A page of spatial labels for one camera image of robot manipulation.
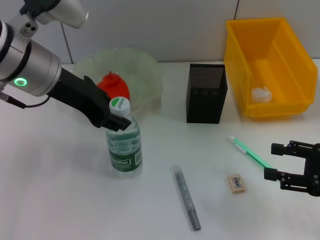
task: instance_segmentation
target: green pen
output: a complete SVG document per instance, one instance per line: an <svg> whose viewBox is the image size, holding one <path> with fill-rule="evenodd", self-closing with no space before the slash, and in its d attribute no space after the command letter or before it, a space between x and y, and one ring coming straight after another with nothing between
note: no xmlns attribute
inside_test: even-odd
<svg viewBox="0 0 320 240"><path fill-rule="evenodd" d="M229 141L233 143L233 145L237 149L239 149L243 154L250 156L253 160L258 162L264 168L273 169L273 167L269 163L264 161L261 157L258 156L258 154L253 152L250 148L248 148L245 144L243 144L239 139L235 138L234 136L231 136L229 138Z"/></svg>

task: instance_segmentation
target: tile grout line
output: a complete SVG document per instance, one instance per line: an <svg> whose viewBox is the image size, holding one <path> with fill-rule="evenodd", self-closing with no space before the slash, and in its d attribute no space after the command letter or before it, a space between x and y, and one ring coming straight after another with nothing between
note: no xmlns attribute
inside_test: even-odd
<svg viewBox="0 0 320 240"><path fill-rule="evenodd" d="M67 36L66 36L66 33L65 33L64 25L62 23L60 23L60 24L61 24L62 33L63 33L64 41L65 41L65 44L66 44L66 48L68 50L69 57L70 57L70 60L71 60L71 64L74 64L74 61L73 61L72 56L71 56L69 44L68 44L68 41L67 41Z"/></svg>
<svg viewBox="0 0 320 240"><path fill-rule="evenodd" d="M238 0L238 2L236 3L236 8L235 8L235 13L234 13L234 18L233 18L233 20L236 20L236 16L237 16L237 12L238 12L238 7L239 7L239 2L240 2L240 0Z"/></svg>

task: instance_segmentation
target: black mesh pencil holder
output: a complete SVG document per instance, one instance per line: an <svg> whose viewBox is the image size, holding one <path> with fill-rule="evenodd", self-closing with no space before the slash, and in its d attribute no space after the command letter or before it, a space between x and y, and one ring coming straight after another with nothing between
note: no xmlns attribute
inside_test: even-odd
<svg viewBox="0 0 320 240"><path fill-rule="evenodd" d="M218 124L227 90L224 64L190 64L186 122Z"/></svg>

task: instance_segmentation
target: water bottle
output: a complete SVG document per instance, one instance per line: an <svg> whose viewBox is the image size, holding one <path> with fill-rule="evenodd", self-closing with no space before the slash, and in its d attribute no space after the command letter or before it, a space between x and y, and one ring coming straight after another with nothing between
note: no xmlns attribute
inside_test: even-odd
<svg viewBox="0 0 320 240"><path fill-rule="evenodd" d="M106 142L111 164L121 177L134 177L142 164L141 134L137 121L130 115L130 102L125 97L115 97L109 103L111 113L130 120L126 130L106 130Z"/></svg>

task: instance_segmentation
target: eraser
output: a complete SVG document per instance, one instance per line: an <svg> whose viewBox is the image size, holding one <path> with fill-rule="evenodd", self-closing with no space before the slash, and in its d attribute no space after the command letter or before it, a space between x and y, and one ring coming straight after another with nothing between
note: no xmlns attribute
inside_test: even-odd
<svg viewBox="0 0 320 240"><path fill-rule="evenodd" d="M229 176L228 181L234 194L243 193L246 190L245 183L239 174Z"/></svg>

